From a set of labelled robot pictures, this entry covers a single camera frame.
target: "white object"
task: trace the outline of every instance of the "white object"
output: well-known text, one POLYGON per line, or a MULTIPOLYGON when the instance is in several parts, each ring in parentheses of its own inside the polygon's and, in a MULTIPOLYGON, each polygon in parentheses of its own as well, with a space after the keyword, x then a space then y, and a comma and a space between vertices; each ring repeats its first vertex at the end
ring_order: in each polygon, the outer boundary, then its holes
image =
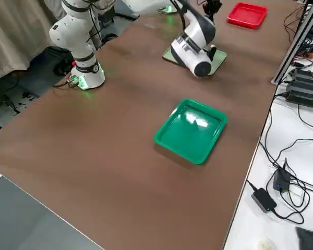
POLYGON ((257 250, 276 250, 276 247, 270 239, 265 239, 259 241, 257 250))
POLYGON ((70 50, 76 61, 71 73, 80 79, 79 87, 86 90, 101 86, 105 81, 103 70, 94 47, 86 42, 94 25, 92 18, 95 25, 98 20, 90 11, 90 4, 82 0, 63 0, 62 6, 67 15, 52 26, 50 37, 57 46, 70 50))
MULTIPOLYGON (((214 23, 198 13, 186 0, 174 0, 176 5, 184 9, 190 24, 185 31, 173 41, 171 53, 176 61, 186 66, 195 76, 207 76, 212 68, 214 53, 209 54, 203 48, 209 44, 215 35, 214 23)), ((53 25, 50 30, 52 41, 59 47, 71 51, 76 66, 71 71, 72 77, 79 79, 79 87, 83 90, 96 88, 105 81, 93 51, 92 45, 86 43, 88 32, 98 20, 90 11, 92 1, 62 0, 62 6, 67 15, 53 25)), ((101 6, 102 0, 93 2, 101 6)), ((124 0, 133 12, 140 15, 157 14, 157 10, 172 5, 170 0, 124 0)))
MULTIPOLYGON (((169 0, 123 0, 131 10, 140 15, 156 13, 158 9, 169 6, 169 0)), ((213 55, 209 56, 203 48, 212 42, 215 35, 214 23, 198 13, 186 0, 175 0, 190 24, 172 42, 171 53, 181 66, 186 66, 197 77, 207 76, 212 68, 213 55)))

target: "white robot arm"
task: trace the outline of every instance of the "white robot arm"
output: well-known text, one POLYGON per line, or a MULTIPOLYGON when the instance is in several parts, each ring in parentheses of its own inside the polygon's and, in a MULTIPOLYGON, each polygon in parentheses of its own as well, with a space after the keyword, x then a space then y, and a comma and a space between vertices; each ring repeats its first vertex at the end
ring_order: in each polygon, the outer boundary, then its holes
MULTIPOLYGON (((89 31, 98 21, 91 7, 101 10, 111 8, 115 0, 62 0, 67 15, 50 30, 52 41, 61 48, 71 51, 76 66, 71 74, 78 79, 83 90, 98 87, 105 81, 103 70, 98 63, 94 48, 86 41, 89 31)), ((207 76, 216 49, 205 51, 215 36, 213 15, 221 7, 219 0, 207 0, 203 5, 206 16, 198 13, 186 0, 123 0, 131 10, 140 15, 156 14, 157 10, 174 5, 190 24, 172 42, 171 53, 180 66, 187 67, 195 76, 207 76)))
POLYGON ((186 0, 123 0, 133 12, 140 15, 155 13, 168 5, 174 5, 178 13, 189 19, 190 24, 172 42, 171 53, 180 66, 187 67, 195 76, 207 76, 212 67, 216 48, 204 48, 215 36, 213 16, 221 7, 219 0, 207 0, 203 5, 206 16, 202 16, 186 0))

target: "gray floor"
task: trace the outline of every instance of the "gray floor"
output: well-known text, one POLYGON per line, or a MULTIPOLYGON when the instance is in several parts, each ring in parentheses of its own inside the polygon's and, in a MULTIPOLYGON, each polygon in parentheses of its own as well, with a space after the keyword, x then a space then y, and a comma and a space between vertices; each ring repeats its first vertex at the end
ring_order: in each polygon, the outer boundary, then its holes
POLYGON ((5 178, 0 179, 0 250, 101 250, 5 178))
MULTIPOLYGON (((117 1, 115 11, 127 16, 135 17, 136 15, 122 2, 117 1)), ((114 22, 102 30, 102 36, 109 33, 114 33, 120 36, 124 30, 130 25, 131 21, 115 17, 114 22)), ((17 79, 12 76, 5 76, 0 79, 0 96, 6 94, 13 102, 19 112, 23 112, 30 103, 52 88, 52 85, 57 83, 62 77, 58 77, 53 73, 53 69, 66 55, 63 53, 52 53, 46 49, 43 53, 37 56, 31 63, 28 71, 19 79, 16 87, 17 79)), ((12 107, 3 104, 0 107, 0 127, 8 124, 16 112, 12 107)))

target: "black power adapter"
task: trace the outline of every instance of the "black power adapter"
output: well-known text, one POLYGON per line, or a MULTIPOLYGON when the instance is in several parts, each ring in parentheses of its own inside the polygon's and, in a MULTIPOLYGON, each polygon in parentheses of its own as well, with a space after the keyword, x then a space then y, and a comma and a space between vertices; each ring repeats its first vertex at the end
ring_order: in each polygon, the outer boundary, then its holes
POLYGON ((273 189, 282 193, 286 192, 290 188, 291 175, 285 170, 285 168, 279 168, 274 174, 273 189))
POLYGON ((251 186, 251 188, 254 190, 251 197, 256 202, 256 204, 262 209, 264 213, 274 211, 274 209, 277 207, 276 202, 270 197, 268 192, 264 190, 263 188, 257 189, 253 184, 251 184, 248 180, 247 182, 251 186))

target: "beige curtain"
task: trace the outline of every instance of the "beige curtain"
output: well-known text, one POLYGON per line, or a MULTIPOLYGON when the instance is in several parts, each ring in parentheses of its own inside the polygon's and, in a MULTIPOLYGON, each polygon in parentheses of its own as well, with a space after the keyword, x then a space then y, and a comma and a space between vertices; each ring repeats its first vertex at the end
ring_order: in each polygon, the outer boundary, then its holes
POLYGON ((0 0, 0 78, 26 70, 52 45, 49 30, 54 22, 40 0, 0 0))

